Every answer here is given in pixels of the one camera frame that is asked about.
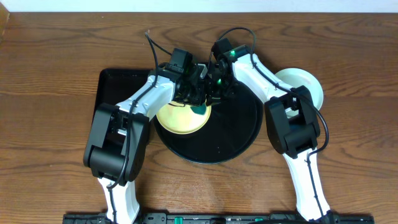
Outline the green yellow sponge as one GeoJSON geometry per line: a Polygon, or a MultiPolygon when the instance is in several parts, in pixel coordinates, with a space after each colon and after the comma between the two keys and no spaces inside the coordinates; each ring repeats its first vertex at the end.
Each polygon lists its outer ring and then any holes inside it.
{"type": "Polygon", "coordinates": [[[191,106],[190,109],[195,113],[199,115],[205,115],[207,111],[206,104],[202,104],[200,106],[191,106]]]}

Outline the yellow plate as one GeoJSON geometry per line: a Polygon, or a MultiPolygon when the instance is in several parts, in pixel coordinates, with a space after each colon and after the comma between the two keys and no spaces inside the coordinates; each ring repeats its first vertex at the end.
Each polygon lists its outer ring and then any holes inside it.
{"type": "Polygon", "coordinates": [[[163,106],[156,114],[160,125],[174,134],[191,134],[202,128],[210,118],[211,106],[206,106],[205,115],[195,114],[191,105],[172,101],[163,106]]]}

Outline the light blue plate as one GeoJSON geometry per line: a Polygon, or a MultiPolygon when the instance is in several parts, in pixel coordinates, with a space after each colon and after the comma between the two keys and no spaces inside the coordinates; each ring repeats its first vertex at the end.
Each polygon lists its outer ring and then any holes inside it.
{"type": "Polygon", "coordinates": [[[323,89],[320,82],[311,73],[300,68],[285,68],[277,72],[275,76],[294,88],[305,86],[310,91],[316,109],[321,109],[324,99],[323,89]]]}

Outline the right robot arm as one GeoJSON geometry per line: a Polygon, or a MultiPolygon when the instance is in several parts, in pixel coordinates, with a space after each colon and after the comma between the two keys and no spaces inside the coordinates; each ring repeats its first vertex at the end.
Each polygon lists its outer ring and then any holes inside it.
{"type": "Polygon", "coordinates": [[[333,216],[317,166],[317,153],[326,147],[319,146],[317,139],[322,129],[325,134],[329,131],[313,104],[310,90],[277,78],[260,62],[253,47],[233,47],[227,38],[220,38],[212,46],[211,54],[217,61],[210,70],[216,92],[209,95],[209,103],[231,96],[233,82],[248,87],[264,104],[267,135],[288,165],[297,211],[308,222],[330,223],[333,216]]]}

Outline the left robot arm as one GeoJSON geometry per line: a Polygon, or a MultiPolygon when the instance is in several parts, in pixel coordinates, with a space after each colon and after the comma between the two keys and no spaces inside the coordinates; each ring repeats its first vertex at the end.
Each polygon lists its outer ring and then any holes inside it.
{"type": "Polygon", "coordinates": [[[170,61],[157,63],[131,96],[95,109],[83,163],[105,192],[108,211],[102,223],[134,223],[140,210],[134,181],[142,168],[149,123],[172,101],[204,104],[207,74],[206,64],[194,62],[187,51],[174,49],[170,61]]]}

